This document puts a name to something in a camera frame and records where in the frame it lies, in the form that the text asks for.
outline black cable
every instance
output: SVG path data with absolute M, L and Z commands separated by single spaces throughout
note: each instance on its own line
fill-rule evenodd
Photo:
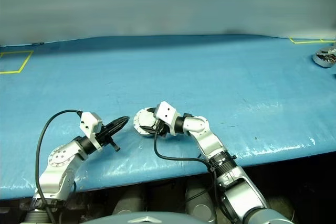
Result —
M 67 205 L 67 203 L 69 202 L 69 200 L 75 195 L 75 193 L 76 193 L 76 189 L 77 189 L 77 184 L 76 184 L 76 182 L 73 182 L 73 191 L 72 191 L 72 193 L 71 193 L 71 195 L 69 196 L 69 198 L 68 198 L 68 201 L 65 203 L 65 205 L 64 205 L 64 207 L 66 208 L 66 205 Z M 62 224 L 62 217 L 63 217 L 63 213 L 64 213 L 64 211 L 61 211 L 61 213 L 59 214 L 59 216 L 58 216 L 58 224 Z
M 154 135 L 154 152 L 155 154 L 159 157 L 159 158 L 162 158 L 162 159 L 166 159 L 166 160 L 171 160 L 171 161 L 196 161 L 196 162 L 201 162 L 202 164 L 204 164 L 209 171 L 211 171 L 211 164 L 208 162 L 208 161 L 205 161 L 203 159 L 200 159 L 200 158 L 194 158 L 194 157 L 167 157 L 167 156 L 163 156 L 161 155 L 159 152 L 158 152 L 158 149 L 157 149 L 157 139 L 158 139 L 158 132 L 155 132 L 155 135 Z M 190 197 L 189 199 L 186 199 L 179 207 L 178 209 L 180 209 L 181 207 L 183 207 L 187 202 L 199 197 L 200 195 L 210 191 L 214 186 L 214 181 L 213 181 L 213 178 L 212 178 L 212 182 L 211 182 L 211 185 L 199 192 L 198 194 Z
M 192 197 L 186 199 L 185 201 L 183 201 L 177 209 L 180 210 L 180 209 L 181 209 L 185 204 L 187 204 L 189 201 L 191 201 L 191 200 L 193 200 L 193 199 L 199 197 L 199 196 L 202 195 L 202 194 L 205 194 L 205 193 L 209 192 L 213 187 L 214 187 L 214 178 L 213 178 L 213 176 L 212 176 L 212 174 L 211 174 L 211 184 L 210 184 L 210 186 L 209 186 L 208 188 L 206 188 L 205 190 L 200 191 L 198 194 L 195 194 L 194 196 L 192 196 Z
M 42 200 L 42 204 L 43 204 L 43 207 L 45 208 L 46 212 L 47 212 L 47 215 L 51 221 L 52 224 L 56 224 L 56 220 L 50 210 L 50 208 L 48 207 L 48 204 L 47 204 L 47 200 L 46 198 L 44 197 L 43 195 L 43 192 L 42 192 L 42 189 L 41 189 L 41 185 L 40 185 L 40 181 L 39 181 L 39 161 L 40 161 L 40 150 L 41 150 L 41 144 L 42 144 L 42 140 L 43 140 L 43 137 L 44 137 L 44 134 L 46 133 L 46 130 L 47 130 L 47 127 L 49 126 L 49 124 L 52 122 L 53 119 L 55 119 L 57 116 L 61 115 L 61 114 L 64 114 L 64 113 L 67 113 L 67 112 L 75 112 L 77 113 L 79 116 L 81 116 L 81 111 L 79 110 L 63 110 L 63 111 L 60 111 L 58 113 L 56 113 L 55 115 L 53 115 L 48 121 L 47 123 L 44 125 L 43 129 L 42 129 L 42 132 L 41 132 L 41 135 L 38 139 L 38 143 L 37 143 L 37 147 L 36 147 L 36 158 L 35 158 L 35 183 L 36 183 L 36 187 L 37 187 L 37 192 L 38 194 L 40 195 L 41 197 L 41 200 Z
M 163 156 L 161 155 L 160 153 L 158 153 L 158 149 L 157 149 L 157 139 L 158 139 L 158 132 L 155 132 L 155 135 L 154 135 L 154 152 L 155 154 L 159 157 L 159 158 L 162 158 L 162 159 L 166 159 L 166 160 L 172 160 L 172 161 L 197 161 L 197 162 L 201 162 L 202 164 L 206 165 L 206 167 L 208 168 L 208 171 L 210 172 L 213 172 L 213 185 L 211 187 L 214 187 L 214 194 L 215 194 L 215 200 L 216 200 L 216 203 L 219 207 L 219 209 L 221 210 L 221 212 L 223 213 L 223 215 L 231 222 L 231 223 L 234 223 L 234 221 L 229 217 L 228 213 L 223 209 L 223 205 L 219 202 L 219 199 L 218 199 L 218 193 L 217 193 L 217 174 L 216 174 L 216 170 L 211 170 L 212 166 L 209 162 L 203 160 L 203 159 L 200 159 L 200 158 L 193 158 L 193 157 L 167 157 L 167 156 Z M 190 199 L 187 199 L 185 201 L 185 203 L 187 203 L 188 201 L 190 200 L 193 200 L 194 198 L 204 194 L 207 192 L 207 190 L 211 190 L 211 188 L 208 188 L 194 196 L 192 196 Z
M 200 158 L 195 158 L 195 157 L 167 157 L 167 156 L 163 156 L 158 152 L 157 146 L 156 146 L 156 142 L 158 139 L 158 133 L 155 132 L 154 135 L 154 152 L 155 154 L 162 159 L 166 159 L 166 160 L 172 160 L 172 161 L 196 161 L 196 162 L 201 162 L 202 164 L 204 164 L 208 170 L 211 169 L 211 164 L 208 161 L 205 161 L 203 159 Z
M 215 200 L 217 203 L 217 206 L 219 207 L 219 209 L 221 210 L 222 214 L 231 222 L 234 223 L 234 221 L 230 218 L 229 214 L 224 210 L 223 205 L 221 202 L 219 202 L 219 197 L 218 197 L 218 193 L 217 193 L 217 174 L 216 171 L 214 170 L 213 172 L 214 174 L 214 195 L 215 195 Z

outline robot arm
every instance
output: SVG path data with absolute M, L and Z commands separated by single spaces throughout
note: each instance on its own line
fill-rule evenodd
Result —
M 153 113 L 154 120 L 147 112 Z M 140 134 L 150 135 L 158 132 L 165 135 L 170 132 L 175 136 L 181 133 L 196 140 L 202 154 L 216 172 L 217 185 L 223 193 L 222 204 L 235 223 L 292 223 L 276 211 L 268 209 L 266 200 L 258 188 L 234 161 L 236 157 L 229 154 L 227 148 L 210 130 L 207 119 L 190 114 L 181 116 L 167 102 L 161 102 L 155 109 L 147 109 L 143 113 L 147 115 L 138 115 L 134 119 L 134 127 Z
M 54 149 L 48 157 L 46 170 L 39 178 L 47 205 L 53 212 L 61 208 L 68 199 L 76 171 L 88 159 L 89 154 L 101 151 L 107 144 L 111 144 L 116 151 L 120 149 L 111 136 L 121 130 L 128 120 L 129 117 L 124 116 L 105 126 L 95 113 L 81 114 L 79 127 L 85 136 L 77 136 L 70 143 Z M 36 189 L 25 221 L 49 223 L 50 220 L 43 208 L 41 196 Z

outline blue table surface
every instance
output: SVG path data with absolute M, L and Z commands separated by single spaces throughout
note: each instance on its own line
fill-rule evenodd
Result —
M 0 74 L 0 199 L 30 196 L 40 132 L 64 109 L 96 112 L 105 123 L 131 117 L 107 146 L 77 172 L 79 190 L 120 186 L 206 172 L 202 164 L 159 159 L 152 138 L 132 125 L 142 108 L 165 100 L 180 113 L 206 117 L 242 166 L 336 150 L 336 68 L 311 55 L 326 44 L 295 45 L 263 36 L 107 37 L 3 47 L 33 50 L 21 73 Z M 0 70 L 26 56 L 4 54 Z M 40 157 L 77 135 L 79 118 L 50 125 Z M 161 153 L 197 157 L 187 136 L 161 138 Z

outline metal object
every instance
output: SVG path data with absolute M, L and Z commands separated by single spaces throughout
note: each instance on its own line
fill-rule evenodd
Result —
M 7 214 L 10 210 L 10 207 L 0 207 L 0 215 Z
M 120 149 L 111 136 L 121 130 L 128 120 L 129 117 L 124 116 L 104 126 L 95 113 L 82 112 L 80 128 L 86 136 L 78 136 L 70 143 L 54 149 L 48 157 L 46 170 L 39 178 L 41 190 L 51 211 L 55 212 L 64 206 L 74 184 L 76 171 L 89 154 L 100 151 L 107 144 L 111 144 L 116 151 Z M 36 189 L 26 222 L 42 223 L 48 220 Z
M 134 185 L 127 190 L 118 201 L 113 210 L 113 215 L 129 214 L 131 212 L 140 212 L 144 210 L 143 187 Z
M 148 111 L 150 108 L 144 108 L 137 112 L 133 119 L 133 126 L 136 131 L 142 136 L 152 136 L 152 133 L 144 130 L 143 126 L 148 126 L 151 128 L 155 128 L 156 119 L 154 117 L 153 112 Z
M 190 136 L 197 141 L 200 150 L 207 159 L 226 150 L 219 138 L 210 130 L 208 120 L 202 116 L 186 117 L 183 131 L 189 132 Z
M 189 179 L 185 198 L 189 199 L 204 190 L 205 188 L 197 180 Z M 187 202 L 185 204 L 185 213 L 209 223 L 215 224 L 217 222 L 216 210 L 208 192 Z
M 252 212 L 246 219 L 247 224 L 293 224 L 290 220 L 272 209 L 261 209 Z
M 45 198 L 66 200 L 74 184 L 75 173 L 87 158 L 88 155 L 76 141 L 54 149 L 39 179 Z M 37 190 L 33 198 L 40 198 Z
M 336 45 L 331 47 L 324 47 L 313 55 L 313 60 L 316 64 L 330 68 L 336 63 Z
M 155 125 L 163 122 L 167 126 L 166 129 L 164 127 L 158 129 L 160 135 L 165 135 L 165 131 L 169 131 L 171 135 L 182 133 L 192 136 L 197 141 L 202 154 L 211 164 L 211 169 L 216 171 L 217 185 L 223 192 L 222 202 L 231 220 L 237 224 L 247 223 L 244 220 L 251 211 L 268 209 L 263 195 L 244 170 L 234 162 L 236 157 L 228 153 L 219 138 L 210 130 L 206 118 L 190 114 L 184 114 L 182 117 L 167 102 L 161 102 L 156 107 L 154 117 L 156 118 Z M 153 132 L 150 125 L 142 128 L 148 130 L 149 133 Z M 200 212 L 202 212 L 200 216 L 206 216 L 209 213 L 205 209 L 204 206 L 200 206 Z
M 202 220 L 177 212 L 132 212 L 126 215 L 112 215 L 85 222 L 86 224 L 130 224 L 130 223 L 161 223 L 161 224 L 207 224 Z

